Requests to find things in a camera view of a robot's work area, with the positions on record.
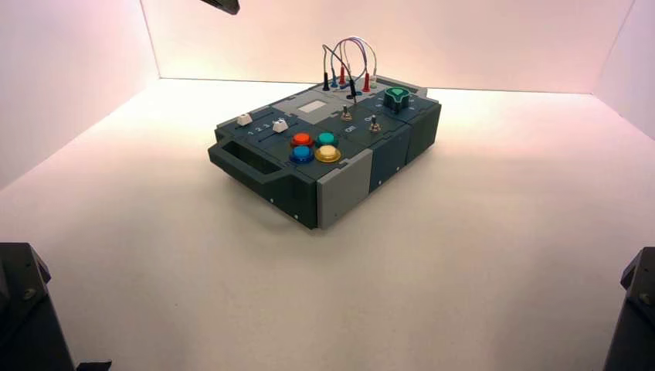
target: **modular control panel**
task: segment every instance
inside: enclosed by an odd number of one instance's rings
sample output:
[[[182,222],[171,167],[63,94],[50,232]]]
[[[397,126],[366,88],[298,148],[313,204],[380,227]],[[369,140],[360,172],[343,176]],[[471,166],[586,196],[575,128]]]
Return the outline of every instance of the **modular control panel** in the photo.
[[[434,143],[441,112],[411,84],[353,87],[318,84],[219,124],[210,160],[306,227],[329,227]]]

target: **light gray panel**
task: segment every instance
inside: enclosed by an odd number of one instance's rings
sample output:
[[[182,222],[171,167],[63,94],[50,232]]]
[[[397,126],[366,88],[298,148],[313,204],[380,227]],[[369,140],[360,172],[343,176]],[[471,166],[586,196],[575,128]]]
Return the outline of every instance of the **light gray panel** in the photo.
[[[316,108],[311,112],[300,110],[301,107],[315,102],[316,100],[325,103],[325,105]],[[344,104],[349,107],[352,105],[352,103],[340,100],[332,95],[323,94],[316,90],[308,90],[298,95],[292,95],[288,99],[274,104],[273,108],[286,112],[287,114],[294,114],[310,124],[316,124],[343,109]]]
[[[373,151],[366,148],[318,179],[318,226],[327,228],[368,196]]]

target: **small display screen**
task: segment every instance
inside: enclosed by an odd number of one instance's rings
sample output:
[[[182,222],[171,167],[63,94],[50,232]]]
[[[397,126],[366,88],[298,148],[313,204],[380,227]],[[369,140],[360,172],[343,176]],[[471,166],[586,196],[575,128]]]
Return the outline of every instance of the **small display screen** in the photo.
[[[303,111],[304,113],[308,114],[311,111],[314,111],[314,110],[316,110],[318,108],[323,107],[325,104],[327,104],[327,103],[323,102],[322,100],[315,100],[315,101],[313,101],[311,103],[305,104],[303,107],[299,107],[298,109]]]

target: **white wall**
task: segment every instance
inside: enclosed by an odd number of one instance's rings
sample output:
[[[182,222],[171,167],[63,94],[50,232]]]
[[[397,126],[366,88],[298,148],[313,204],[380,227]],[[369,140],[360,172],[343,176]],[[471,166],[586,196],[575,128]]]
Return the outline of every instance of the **white wall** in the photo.
[[[590,93],[632,0],[143,0],[163,77],[318,81],[356,34],[379,72],[428,87]]]
[[[636,0],[594,94],[655,139],[655,2]]]
[[[157,78],[138,0],[2,0],[0,189]]]

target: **rotary knob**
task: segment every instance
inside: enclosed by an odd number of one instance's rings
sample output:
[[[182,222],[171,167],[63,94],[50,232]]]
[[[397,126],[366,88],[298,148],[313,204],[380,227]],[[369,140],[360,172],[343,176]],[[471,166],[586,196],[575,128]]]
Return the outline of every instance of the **rotary knob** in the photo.
[[[394,113],[399,113],[402,109],[409,107],[409,90],[404,87],[390,87],[385,90],[384,105],[392,109]]]

